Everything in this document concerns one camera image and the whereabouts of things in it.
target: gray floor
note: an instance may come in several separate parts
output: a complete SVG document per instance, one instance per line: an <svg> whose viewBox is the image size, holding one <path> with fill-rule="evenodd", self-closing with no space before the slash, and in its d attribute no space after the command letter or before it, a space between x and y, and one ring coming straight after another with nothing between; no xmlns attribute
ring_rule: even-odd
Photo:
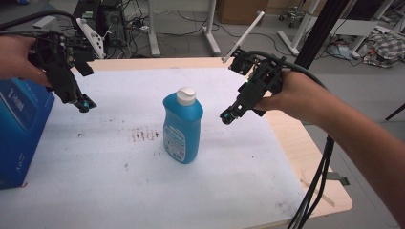
<svg viewBox="0 0 405 229"><path fill-rule="evenodd" d="M72 6L75 5L77 0L69 2L70 4L62 0L31 0L28 6L18 6L14 4L14 1L3 1L0 2L0 23L10 21L16 15L26 15L39 10L62 8L73 12L74 7ZM139 6L143 13L147 13L147 4L144 0L139 1ZM138 7L130 4L126 10L126 15L131 15L135 8ZM181 18L176 11L156 11L154 14L159 24L159 32L182 34L195 31L202 25L201 22L195 23ZM206 18L204 13L181 12L181 15L198 21L203 21ZM293 36L296 28L289 28L288 22L280 22L277 17L277 15L266 15L263 24L254 30L254 32L260 34L250 35L244 43L243 49L274 53L279 57L282 56L280 53L282 52L288 54L288 61L293 62L294 57L289 55L287 47L282 43L276 32L283 30L287 35ZM241 35L247 29L247 26L219 25L219 27L214 26L213 35L222 50L222 56L225 56L232 48L233 41L238 39L231 36L231 34ZM212 52L200 31L186 36L171 36L160 33L158 38L161 57L212 56ZM137 45L139 47L138 54L143 56L151 55L145 34L137 36ZM118 50L114 58L124 56L121 52L121 50ZM354 67L346 60L325 57L315 60L309 70L317 75L342 100L405 141L405 111L390 121L384 119L405 102L405 90L403 89L405 85L405 66L403 63L399 63L390 69L365 64ZM306 129L322 151L326 134L312 125L306 125ZM353 208L345 213L311 219L308 221L306 228L398 227L384 204L339 146L336 146L333 151L330 166L342 177L349 179L351 185L346 186L346 190L352 197Z"/></svg>

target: white paper sheet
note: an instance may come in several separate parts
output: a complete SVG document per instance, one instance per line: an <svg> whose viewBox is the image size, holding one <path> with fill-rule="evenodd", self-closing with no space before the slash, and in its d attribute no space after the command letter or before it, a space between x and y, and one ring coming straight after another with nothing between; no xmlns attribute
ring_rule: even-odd
<svg viewBox="0 0 405 229"><path fill-rule="evenodd" d="M76 77L97 104L57 98L24 188L0 191L0 228L246 228L291 219L303 193L266 120L219 115L242 76L226 69ZM197 158L162 145L162 100L189 86L202 103Z"/></svg>

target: bottle label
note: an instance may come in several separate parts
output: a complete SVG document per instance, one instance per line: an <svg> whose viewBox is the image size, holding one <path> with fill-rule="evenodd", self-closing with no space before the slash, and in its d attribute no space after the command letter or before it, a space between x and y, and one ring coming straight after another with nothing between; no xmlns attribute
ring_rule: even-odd
<svg viewBox="0 0 405 229"><path fill-rule="evenodd" d="M184 161L185 158L185 137L184 134L172 127L164 126L164 148L178 161Z"/></svg>

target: white cap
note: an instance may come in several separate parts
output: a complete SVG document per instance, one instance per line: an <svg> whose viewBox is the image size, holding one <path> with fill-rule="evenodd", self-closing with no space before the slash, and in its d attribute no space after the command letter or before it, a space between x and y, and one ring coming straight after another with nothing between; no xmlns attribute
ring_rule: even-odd
<svg viewBox="0 0 405 229"><path fill-rule="evenodd" d="M189 87L180 88L176 93L176 100L182 106L193 105L194 101L196 100L196 92Z"/></svg>

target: blue detergent bottle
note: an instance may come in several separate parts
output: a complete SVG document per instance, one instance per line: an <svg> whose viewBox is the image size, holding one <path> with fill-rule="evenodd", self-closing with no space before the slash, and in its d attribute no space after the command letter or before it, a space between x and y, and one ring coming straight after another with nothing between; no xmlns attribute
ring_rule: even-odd
<svg viewBox="0 0 405 229"><path fill-rule="evenodd" d="M189 87L179 89L163 99L166 118L163 142L167 153L182 164L194 160L199 151L203 107Z"/></svg>

